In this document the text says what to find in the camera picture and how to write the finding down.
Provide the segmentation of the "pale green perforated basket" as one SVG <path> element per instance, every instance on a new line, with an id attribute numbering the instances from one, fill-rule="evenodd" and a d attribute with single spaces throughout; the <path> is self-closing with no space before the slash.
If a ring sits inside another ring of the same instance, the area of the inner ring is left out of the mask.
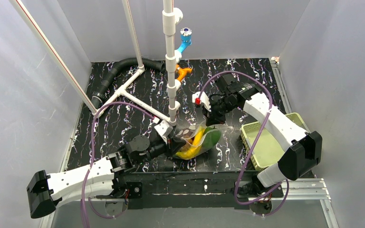
<path id="1" fill-rule="evenodd" d="M 254 117 L 255 122 L 250 124 L 244 124 L 241 126 L 241 139 L 246 149 L 246 152 L 250 151 L 251 146 L 254 143 L 257 136 L 263 116 L 256 114 Z M 261 171 L 275 163 L 282 157 L 284 150 L 282 150 L 279 142 L 273 137 L 273 135 L 265 128 L 263 129 L 259 140 L 251 155 L 250 161 L 254 167 L 254 170 Z"/>

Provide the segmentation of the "orange pipe fitting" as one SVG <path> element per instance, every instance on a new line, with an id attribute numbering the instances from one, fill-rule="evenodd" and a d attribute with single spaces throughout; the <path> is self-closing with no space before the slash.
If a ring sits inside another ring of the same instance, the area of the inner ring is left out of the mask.
<path id="1" fill-rule="evenodd" d="M 187 76 L 187 74 L 190 74 L 192 72 L 192 68 L 182 68 L 178 64 L 176 64 L 175 72 L 178 74 L 177 80 L 181 82 Z"/>

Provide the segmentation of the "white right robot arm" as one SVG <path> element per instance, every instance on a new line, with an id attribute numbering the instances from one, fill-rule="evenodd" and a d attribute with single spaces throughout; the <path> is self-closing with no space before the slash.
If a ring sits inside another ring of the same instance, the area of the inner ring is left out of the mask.
<path id="1" fill-rule="evenodd" d="M 288 119 L 270 101 L 266 89 L 239 82 L 232 74 L 218 77 L 215 83 L 219 90 L 216 98 L 203 91 L 192 95 L 192 102 L 202 108 L 206 126 L 224 124 L 225 115 L 239 108 L 258 120 L 284 151 L 275 164 L 253 176 L 254 190 L 263 192 L 285 179 L 295 181 L 320 163 L 322 136 L 316 131 L 309 133 Z"/>

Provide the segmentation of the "blue faucet fixture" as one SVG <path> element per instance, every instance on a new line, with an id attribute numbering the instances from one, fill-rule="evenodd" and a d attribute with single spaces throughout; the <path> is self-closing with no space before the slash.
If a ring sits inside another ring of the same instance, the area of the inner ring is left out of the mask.
<path id="1" fill-rule="evenodd" d="M 180 46 L 175 50 L 176 56 L 182 56 L 182 53 L 185 51 L 185 49 L 192 44 L 192 30 L 188 27 L 182 28 L 180 30 L 180 38 L 181 38 L 181 44 Z"/>

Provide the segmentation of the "clear polka dot zip bag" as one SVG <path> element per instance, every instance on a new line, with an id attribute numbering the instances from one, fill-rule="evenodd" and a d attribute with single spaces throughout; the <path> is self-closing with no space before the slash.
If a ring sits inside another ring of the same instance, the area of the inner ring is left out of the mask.
<path id="1" fill-rule="evenodd" d="M 205 122 L 181 129 L 177 132 L 176 137 L 183 139 L 185 145 L 173 155 L 173 158 L 193 159 L 215 147 L 222 136 L 231 129 L 233 127 L 226 124 L 206 126 Z"/>

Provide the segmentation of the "fake green pepper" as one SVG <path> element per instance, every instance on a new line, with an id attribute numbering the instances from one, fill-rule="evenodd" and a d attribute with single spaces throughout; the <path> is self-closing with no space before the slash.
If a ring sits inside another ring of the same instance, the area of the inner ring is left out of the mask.
<path id="1" fill-rule="evenodd" d="M 221 138 L 221 131 L 214 128 L 206 128 L 203 136 L 202 150 L 213 148 Z"/>

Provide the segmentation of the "yellow fake banana bunch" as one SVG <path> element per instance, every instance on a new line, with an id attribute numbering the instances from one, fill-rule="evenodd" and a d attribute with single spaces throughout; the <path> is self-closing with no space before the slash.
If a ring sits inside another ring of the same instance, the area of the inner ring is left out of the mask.
<path id="1" fill-rule="evenodd" d="M 200 154 L 204 132 L 205 128 L 202 126 L 190 126 L 188 129 L 182 131 L 183 139 L 187 144 L 187 152 L 180 159 L 189 160 Z"/>

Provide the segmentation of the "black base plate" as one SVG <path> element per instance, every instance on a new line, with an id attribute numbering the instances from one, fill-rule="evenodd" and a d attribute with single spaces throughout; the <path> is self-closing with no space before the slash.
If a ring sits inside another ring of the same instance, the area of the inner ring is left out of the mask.
<path id="1" fill-rule="evenodd" d="M 238 171 L 137 172 L 125 176 L 129 185 L 129 208 L 234 208 Z"/>

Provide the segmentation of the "white pvc pipe frame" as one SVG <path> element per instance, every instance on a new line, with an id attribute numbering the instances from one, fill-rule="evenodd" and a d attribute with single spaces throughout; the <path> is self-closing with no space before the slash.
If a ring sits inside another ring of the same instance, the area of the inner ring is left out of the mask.
<path id="1" fill-rule="evenodd" d="M 110 106 L 115 104 L 115 100 L 118 97 L 124 96 L 137 104 L 139 107 L 143 108 L 145 111 L 150 112 L 154 115 L 154 122 L 163 125 L 176 126 L 176 113 L 180 107 L 180 103 L 176 100 L 176 92 L 181 86 L 180 80 L 175 78 L 175 67 L 178 61 L 181 59 L 181 52 L 174 49 L 174 35 L 175 26 L 183 19 L 183 14 L 179 8 L 173 6 L 172 0 L 163 1 L 163 32 L 166 37 L 166 56 L 165 63 L 157 62 L 150 59 L 143 59 L 141 56 L 136 31 L 134 28 L 133 17 L 130 9 L 129 1 L 124 0 L 123 2 L 125 17 L 129 27 L 131 39 L 134 46 L 135 57 L 123 59 L 118 61 L 116 65 L 112 68 L 109 73 L 109 78 L 103 81 L 102 88 L 105 89 L 113 81 L 115 76 L 121 69 L 127 66 L 136 65 L 138 69 L 132 74 L 132 76 L 120 87 L 118 87 L 114 94 L 106 101 L 103 101 L 104 92 L 95 92 L 91 97 L 88 97 L 86 92 L 81 88 L 80 84 L 77 82 L 69 68 L 66 66 L 65 62 L 62 60 L 58 52 L 55 50 L 54 46 L 50 43 L 47 36 L 44 34 L 43 30 L 39 27 L 37 22 L 34 20 L 30 12 L 27 10 L 26 6 L 20 0 L 12 0 L 11 4 L 17 10 L 23 20 L 28 24 L 31 31 L 33 31 L 37 38 L 40 39 L 42 45 L 47 49 L 48 53 L 51 55 L 51 59 L 56 63 L 58 68 L 62 71 L 65 78 L 73 86 L 75 91 L 79 94 L 84 104 L 90 109 L 91 113 L 94 114 L 96 118 L 99 118 L 104 111 Z M 147 68 L 156 69 L 158 71 L 166 71 L 168 76 L 167 81 L 167 95 L 169 100 L 168 114 L 163 114 L 162 112 L 156 110 L 149 104 L 146 104 L 142 100 L 138 99 L 134 95 L 127 92 L 127 88 L 144 73 Z"/>

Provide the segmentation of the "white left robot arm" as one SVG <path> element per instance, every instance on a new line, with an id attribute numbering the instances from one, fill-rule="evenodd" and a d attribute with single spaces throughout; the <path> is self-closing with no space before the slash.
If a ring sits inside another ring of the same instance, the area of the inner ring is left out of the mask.
<path id="1" fill-rule="evenodd" d="M 110 196 L 130 189 L 124 176 L 136 166 L 162 154 L 175 155 L 186 141 L 178 137 L 157 138 L 138 135 L 104 158 L 70 171 L 36 172 L 26 187 L 30 217 L 42 218 L 57 208 L 91 196 Z"/>

